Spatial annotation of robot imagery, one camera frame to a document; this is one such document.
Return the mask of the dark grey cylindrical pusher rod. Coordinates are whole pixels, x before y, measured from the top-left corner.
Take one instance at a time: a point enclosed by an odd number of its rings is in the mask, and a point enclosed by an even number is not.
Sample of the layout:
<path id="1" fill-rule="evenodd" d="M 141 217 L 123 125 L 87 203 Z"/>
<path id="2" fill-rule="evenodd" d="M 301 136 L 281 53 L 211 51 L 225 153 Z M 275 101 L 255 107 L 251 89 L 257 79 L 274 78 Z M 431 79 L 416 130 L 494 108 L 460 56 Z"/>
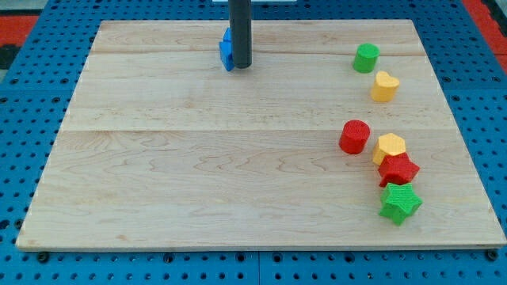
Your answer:
<path id="1" fill-rule="evenodd" d="M 251 1 L 229 0 L 228 8 L 234 66 L 246 69 L 252 64 Z"/>

